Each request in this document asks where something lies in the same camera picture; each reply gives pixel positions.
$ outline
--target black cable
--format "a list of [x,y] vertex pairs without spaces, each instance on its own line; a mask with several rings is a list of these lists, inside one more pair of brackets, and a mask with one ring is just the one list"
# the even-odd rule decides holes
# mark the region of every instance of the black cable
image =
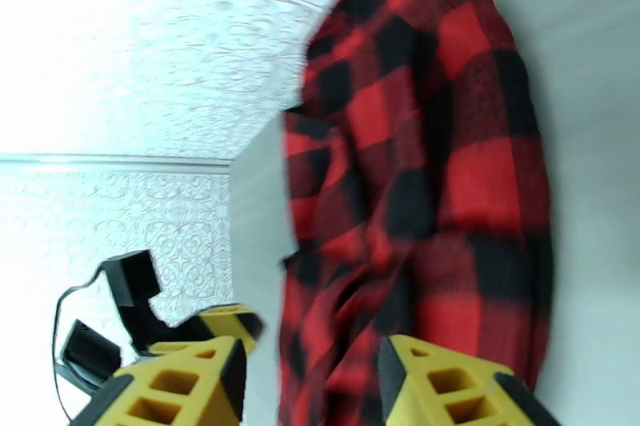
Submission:
[[[69,422],[71,422],[71,416],[69,416],[69,413],[66,411],[65,406],[62,403],[62,398],[60,397],[60,389],[58,388],[58,373],[55,371],[55,366],[56,366],[56,363],[58,362],[55,357],[55,345],[56,345],[56,342],[58,341],[58,322],[60,321],[60,311],[62,310],[62,301],[64,301],[66,298],[68,298],[70,295],[72,295],[76,291],[87,289],[96,280],[98,280],[98,277],[100,276],[101,272],[102,272],[102,265],[99,265],[98,268],[95,270],[95,273],[91,276],[91,279],[86,281],[86,283],[84,283],[81,286],[69,287],[69,289],[64,291],[62,295],[58,298],[58,302],[56,303],[56,306],[55,306],[54,335],[53,335],[53,339],[51,340],[51,359],[53,360],[53,366],[54,366],[54,385],[55,385],[55,393],[58,396],[58,402],[60,403],[60,407],[62,408],[62,411],[65,413],[65,416],[69,420]],[[74,374],[74,376],[76,376],[76,379],[80,379],[81,382],[83,381],[83,378],[80,377],[73,368],[70,368],[70,373]]]

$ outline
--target embossed ceiling tile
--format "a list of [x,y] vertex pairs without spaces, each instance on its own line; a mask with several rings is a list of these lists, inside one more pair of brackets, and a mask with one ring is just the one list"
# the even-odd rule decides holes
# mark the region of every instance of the embossed ceiling tile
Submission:
[[[54,397],[47,356],[55,300],[106,257],[151,249],[163,288],[153,306],[171,323],[230,302],[228,186],[226,175],[1,173],[2,304],[6,311],[16,307],[5,314],[6,326],[20,330],[36,371],[24,374],[21,360],[8,362],[14,386]],[[76,318],[133,358],[104,278],[65,302],[58,346]],[[13,353],[7,346],[4,356]],[[82,397],[65,398],[77,412]],[[47,407],[46,414],[61,414],[53,402]]]
[[46,30],[16,25],[38,57],[0,87],[15,105],[0,151],[232,159],[297,104],[332,1],[30,0],[23,17],[50,14]]

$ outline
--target cutout hole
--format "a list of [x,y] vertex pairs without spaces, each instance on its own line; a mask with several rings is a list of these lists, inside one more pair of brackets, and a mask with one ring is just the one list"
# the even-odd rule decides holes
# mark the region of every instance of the cutout hole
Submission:
[[150,387],[159,391],[172,392],[174,394],[191,393],[198,376],[190,372],[179,372],[176,370],[164,370],[156,375]]
[[468,423],[497,413],[492,403],[484,396],[447,404],[446,410],[455,424]]
[[196,356],[201,359],[212,359],[215,356],[215,350],[207,350],[206,352],[198,353]]
[[129,410],[129,415],[155,423],[172,424],[179,412],[180,407],[175,404],[139,399]]
[[417,348],[411,348],[411,353],[413,356],[429,356],[429,353],[424,352],[423,350],[418,350]]
[[460,368],[450,368],[429,374],[429,381],[438,394],[462,391],[475,387],[475,382],[468,373]]

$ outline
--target plaid cloth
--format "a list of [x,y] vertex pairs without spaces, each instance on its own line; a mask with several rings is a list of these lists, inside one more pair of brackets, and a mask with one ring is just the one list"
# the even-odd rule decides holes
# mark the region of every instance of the plaid cloth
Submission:
[[545,354],[550,191],[525,66],[492,0],[339,0],[285,113],[283,426],[381,424],[381,336]]

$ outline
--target red and black plaid fabric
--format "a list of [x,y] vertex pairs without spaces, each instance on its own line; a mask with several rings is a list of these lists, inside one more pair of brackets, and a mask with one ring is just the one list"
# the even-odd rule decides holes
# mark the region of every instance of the red and black plaid fabric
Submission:
[[381,336],[503,363],[545,353],[550,191],[528,78],[492,0],[339,0],[285,113],[283,426],[381,424]]

